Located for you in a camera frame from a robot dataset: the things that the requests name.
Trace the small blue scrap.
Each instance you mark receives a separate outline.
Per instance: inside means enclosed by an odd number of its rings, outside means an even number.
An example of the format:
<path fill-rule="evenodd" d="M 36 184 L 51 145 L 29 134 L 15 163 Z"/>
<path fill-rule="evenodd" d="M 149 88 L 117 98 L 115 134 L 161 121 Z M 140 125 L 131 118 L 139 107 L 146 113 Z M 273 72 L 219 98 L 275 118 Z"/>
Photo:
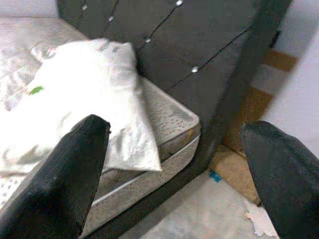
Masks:
<path fill-rule="evenodd" d="M 219 183 L 222 180 L 222 177 L 213 170 L 209 172 L 209 177 L 212 178 L 216 183 Z"/>

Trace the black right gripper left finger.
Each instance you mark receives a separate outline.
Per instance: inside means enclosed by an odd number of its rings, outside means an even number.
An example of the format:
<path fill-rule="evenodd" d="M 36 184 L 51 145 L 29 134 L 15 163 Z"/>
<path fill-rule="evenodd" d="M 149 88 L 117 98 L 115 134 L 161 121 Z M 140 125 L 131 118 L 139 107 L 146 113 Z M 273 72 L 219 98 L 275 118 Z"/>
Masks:
<path fill-rule="evenodd" d="M 78 239 L 96 195 L 110 124 L 78 122 L 0 209 L 0 239 Z"/>

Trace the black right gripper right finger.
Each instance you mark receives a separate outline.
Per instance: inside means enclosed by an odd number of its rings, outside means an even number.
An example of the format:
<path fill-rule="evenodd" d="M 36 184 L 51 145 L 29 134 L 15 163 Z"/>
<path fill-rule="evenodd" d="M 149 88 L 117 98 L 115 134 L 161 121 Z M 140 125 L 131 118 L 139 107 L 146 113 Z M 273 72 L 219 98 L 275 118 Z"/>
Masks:
<path fill-rule="evenodd" d="M 240 137 L 257 193 L 280 239 L 319 239 L 319 158 L 266 121 Z"/>

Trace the white paper scrap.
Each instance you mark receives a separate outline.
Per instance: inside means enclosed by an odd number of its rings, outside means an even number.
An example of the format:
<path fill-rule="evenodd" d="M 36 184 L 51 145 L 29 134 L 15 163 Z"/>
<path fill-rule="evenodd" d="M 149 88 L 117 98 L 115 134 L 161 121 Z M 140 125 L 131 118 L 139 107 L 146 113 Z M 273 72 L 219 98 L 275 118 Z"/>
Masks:
<path fill-rule="evenodd" d="M 261 237 L 262 235 L 266 235 L 268 237 L 280 239 L 269 215 L 263 207 L 258 207 L 247 200 L 244 200 L 244 204 L 247 208 L 245 216 L 251 220 L 257 236 Z"/>

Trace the white pillow with green print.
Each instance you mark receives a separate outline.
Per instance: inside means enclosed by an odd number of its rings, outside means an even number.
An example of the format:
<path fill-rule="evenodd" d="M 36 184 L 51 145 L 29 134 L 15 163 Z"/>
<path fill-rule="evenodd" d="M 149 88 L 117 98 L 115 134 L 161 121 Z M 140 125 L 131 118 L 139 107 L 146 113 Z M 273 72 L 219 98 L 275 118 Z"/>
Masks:
<path fill-rule="evenodd" d="M 161 171 L 131 44 L 36 46 L 35 75 L 0 77 L 0 178 L 28 174 L 88 115 L 111 125 L 105 169 Z"/>

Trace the brown cardboard box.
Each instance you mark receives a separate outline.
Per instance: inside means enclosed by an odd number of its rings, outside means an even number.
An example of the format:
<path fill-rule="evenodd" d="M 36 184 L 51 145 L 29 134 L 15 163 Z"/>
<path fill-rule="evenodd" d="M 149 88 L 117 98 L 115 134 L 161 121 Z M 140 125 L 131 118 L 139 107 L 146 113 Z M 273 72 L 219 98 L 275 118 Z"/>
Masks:
<path fill-rule="evenodd" d="M 240 140 L 240 129 L 244 123 L 258 121 L 264 116 L 275 94 L 285 84 L 288 74 L 298 60 L 296 56 L 274 49 L 268 50 L 263 64 L 259 66 L 254 79 L 249 83 L 247 97 L 232 118 L 231 126 L 218 146 L 210 166 L 211 170 L 256 205 L 260 205 L 261 200 Z"/>

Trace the grey quilted mattress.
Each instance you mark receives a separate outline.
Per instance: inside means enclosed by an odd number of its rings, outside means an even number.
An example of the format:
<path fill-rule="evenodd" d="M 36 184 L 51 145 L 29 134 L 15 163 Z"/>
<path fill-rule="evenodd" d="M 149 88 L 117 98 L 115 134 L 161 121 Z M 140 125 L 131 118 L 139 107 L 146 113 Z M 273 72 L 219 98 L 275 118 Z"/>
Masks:
<path fill-rule="evenodd" d="M 13 107 L 39 69 L 42 53 L 85 39 L 84 34 L 57 18 L 0 18 L 0 108 Z M 200 138 L 199 117 L 147 79 L 143 79 L 143 90 L 162 164 Z M 142 173 L 103 170 L 95 199 L 101 189 L 109 192 Z"/>

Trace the dark tufted studded headboard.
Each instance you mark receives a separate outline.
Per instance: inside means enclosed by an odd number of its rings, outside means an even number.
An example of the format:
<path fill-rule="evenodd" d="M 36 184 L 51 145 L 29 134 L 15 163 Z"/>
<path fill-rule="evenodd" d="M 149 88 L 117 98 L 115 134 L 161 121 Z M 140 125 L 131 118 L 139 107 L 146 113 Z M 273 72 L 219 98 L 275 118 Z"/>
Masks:
<path fill-rule="evenodd" d="M 132 44 L 138 71 L 200 118 L 207 167 L 292 0 L 56 0 L 88 38 Z"/>

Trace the black bed frame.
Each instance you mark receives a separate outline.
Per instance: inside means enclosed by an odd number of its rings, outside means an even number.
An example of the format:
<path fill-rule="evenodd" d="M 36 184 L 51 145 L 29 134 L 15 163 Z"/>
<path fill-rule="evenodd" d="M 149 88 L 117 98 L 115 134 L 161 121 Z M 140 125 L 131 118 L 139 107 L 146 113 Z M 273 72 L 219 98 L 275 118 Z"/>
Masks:
<path fill-rule="evenodd" d="M 198 158 L 197 137 L 162 163 L 94 200 L 79 239 L 116 239 L 201 174 L 209 160 Z"/>

